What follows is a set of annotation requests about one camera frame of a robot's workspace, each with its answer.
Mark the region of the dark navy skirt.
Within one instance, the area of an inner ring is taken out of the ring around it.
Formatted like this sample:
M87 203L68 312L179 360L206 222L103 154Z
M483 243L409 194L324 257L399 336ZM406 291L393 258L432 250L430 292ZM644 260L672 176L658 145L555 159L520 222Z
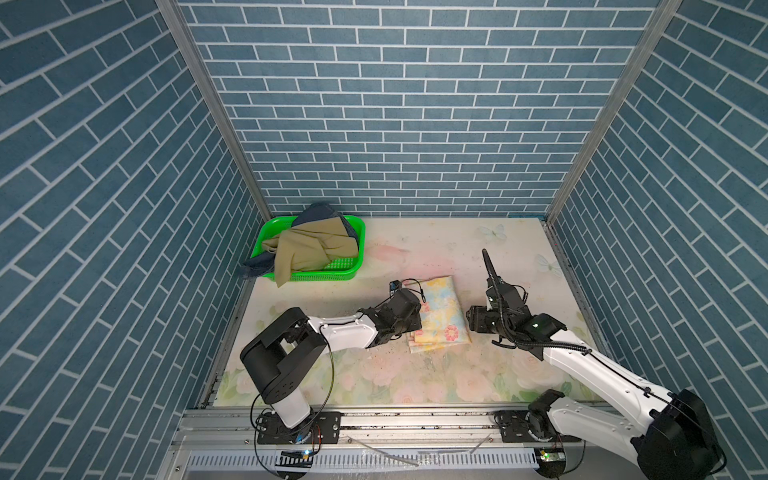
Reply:
M352 236L357 238L356 232L352 229L351 225L347 222L344 216L340 212L336 211L331 205L322 202L310 205L297 216L297 219L293 221L292 226L331 217L341 217L346 224L347 231ZM269 252L262 252L256 257L251 256L251 258L243 261L240 264L239 274L243 278L258 278L268 274L272 274L274 276L274 258L275 255Z

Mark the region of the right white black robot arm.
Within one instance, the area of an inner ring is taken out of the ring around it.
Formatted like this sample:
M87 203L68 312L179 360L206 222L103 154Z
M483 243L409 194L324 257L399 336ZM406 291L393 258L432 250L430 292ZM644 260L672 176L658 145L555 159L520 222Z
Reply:
M567 373L614 409L608 413L548 389L528 406L531 438L577 437L636 465L648 479L704 479L727 466L708 409L692 391L672 392L632 373L548 314L472 306L466 318L471 331L495 335L493 345Z

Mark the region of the floral pastel skirt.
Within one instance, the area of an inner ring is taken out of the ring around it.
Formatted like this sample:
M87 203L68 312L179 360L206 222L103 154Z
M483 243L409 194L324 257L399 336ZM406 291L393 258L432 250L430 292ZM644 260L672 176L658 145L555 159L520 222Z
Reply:
M407 334L411 353L423 353L471 343L464 311L451 276L422 284L426 301L421 304L421 328Z

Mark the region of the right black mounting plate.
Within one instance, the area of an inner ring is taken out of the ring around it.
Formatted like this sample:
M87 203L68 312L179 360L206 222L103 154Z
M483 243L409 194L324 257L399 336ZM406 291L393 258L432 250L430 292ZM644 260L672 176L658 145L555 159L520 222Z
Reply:
M578 437L556 434L548 423L533 415L529 410L498 410L492 414L492 420L499 429L504 443L581 442Z

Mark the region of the right aluminium corner post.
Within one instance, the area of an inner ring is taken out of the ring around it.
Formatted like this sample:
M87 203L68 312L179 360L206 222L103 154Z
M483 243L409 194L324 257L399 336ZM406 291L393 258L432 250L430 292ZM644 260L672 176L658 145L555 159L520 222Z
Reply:
M555 222L563 212L568 198L590 165L598 146L605 138L609 127L639 78L643 67L648 62L681 4L681 0L662 0L650 16L637 45L629 55L626 65L609 93L604 107L597 115L591 131L586 135L580 151L575 156L553 202L547 209L544 225L549 229L554 227Z

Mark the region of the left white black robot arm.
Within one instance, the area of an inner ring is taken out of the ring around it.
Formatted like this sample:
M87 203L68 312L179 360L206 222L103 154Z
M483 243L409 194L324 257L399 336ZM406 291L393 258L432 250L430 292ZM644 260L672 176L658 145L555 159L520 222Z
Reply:
M312 408L300 384L323 355L376 348L422 328L420 311L426 296L396 283L379 304L346 317L309 316L299 307L284 311L240 352L239 358L271 408L257 437L297 444L317 433L331 416Z

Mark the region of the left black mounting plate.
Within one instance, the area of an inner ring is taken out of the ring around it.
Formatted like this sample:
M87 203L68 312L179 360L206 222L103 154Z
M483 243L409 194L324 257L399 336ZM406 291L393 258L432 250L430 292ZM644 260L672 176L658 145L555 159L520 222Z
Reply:
M311 411L297 426L286 427L280 417L267 411L255 420L257 442L269 445L337 444L341 429L339 412Z

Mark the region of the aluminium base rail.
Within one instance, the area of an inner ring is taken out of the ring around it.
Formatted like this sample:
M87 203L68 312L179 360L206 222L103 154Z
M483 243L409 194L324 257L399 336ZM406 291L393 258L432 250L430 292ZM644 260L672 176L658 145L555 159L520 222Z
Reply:
M337 444L269 445L257 442L255 420L266 413L261 408L188 410L170 448L170 454L189 458L195 452L230 454L247 451L256 455L277 452L288 458L313 459L332 449L366 448L378 453L394 450L456 451L501 448L531 448L538 462L561 462L563 448L570 443L504 443L492 420L498 410L528 410L519 405L486 407L458 406L424 408L336 408L341 414Z

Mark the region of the aluminium corner post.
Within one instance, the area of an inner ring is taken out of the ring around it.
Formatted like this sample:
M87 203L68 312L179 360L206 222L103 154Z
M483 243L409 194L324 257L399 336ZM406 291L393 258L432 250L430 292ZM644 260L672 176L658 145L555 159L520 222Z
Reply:
M555 222L563 212L568 198L590 165L598 146L605 138L609 127L639 78L643 67L648 62L681 4L681 0L662 0L650 16L637 45L629 55L626 65L609 93L604 107L597 115L591 131L586 135L580 151L575 156L553 202L547 209L544 225L549 229L554 227Z
M157 0L156 4L232 156L233 162L250 192L257 211L263 220L271 220L273 214L258 185L251 165L184 18L179 3L172 0Z

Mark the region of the olive khaki skirt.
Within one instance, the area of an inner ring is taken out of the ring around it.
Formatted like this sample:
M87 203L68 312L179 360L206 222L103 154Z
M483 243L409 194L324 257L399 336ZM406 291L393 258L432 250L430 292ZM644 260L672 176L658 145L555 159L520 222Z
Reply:
M297 272L315 272L338 259L355 258L359 240L352 236L341 217L331 217L292 226L260 243L263 252L273 253L274 279L278 286Z

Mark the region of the left aluminium corner post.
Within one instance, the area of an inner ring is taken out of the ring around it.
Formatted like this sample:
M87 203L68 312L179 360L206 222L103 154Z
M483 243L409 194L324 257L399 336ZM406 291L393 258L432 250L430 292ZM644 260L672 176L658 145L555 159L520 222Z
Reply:
M172 0L157 0L156 4L232 156L233 162L250 192L257 211L263 220L271 220L273 214L258 185L251 165L184 18L179 3Z

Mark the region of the green plastic basket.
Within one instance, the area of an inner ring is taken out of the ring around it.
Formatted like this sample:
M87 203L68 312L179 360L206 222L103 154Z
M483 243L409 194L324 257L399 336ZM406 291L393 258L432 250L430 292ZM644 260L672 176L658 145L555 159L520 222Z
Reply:
M357 271L362 267L364 260L366 225L361 218L353 215L344 215L344 218L357 234L357 239L359 240L358 254L349 258L335 259L321 270L293 272L290 278L292 282L345 281L355 277ZM261 254L264 251L262 243L290 229L293 221L296 219L297 216L280 216L267 221L258 232L251 256L256 257Z

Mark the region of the black mounting plate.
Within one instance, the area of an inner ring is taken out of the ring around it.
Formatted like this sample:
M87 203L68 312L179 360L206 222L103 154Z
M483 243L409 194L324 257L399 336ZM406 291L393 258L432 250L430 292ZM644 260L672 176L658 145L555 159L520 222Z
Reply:
M548 423L533 415L529 410L498 410L492 414L492 420L499 429L504 443L581 442L578 437L556 434Z
M280 417L267 411L255 420L257 442L269 445L337 444L341 429L339 412L311 411L297 426L286 427Z

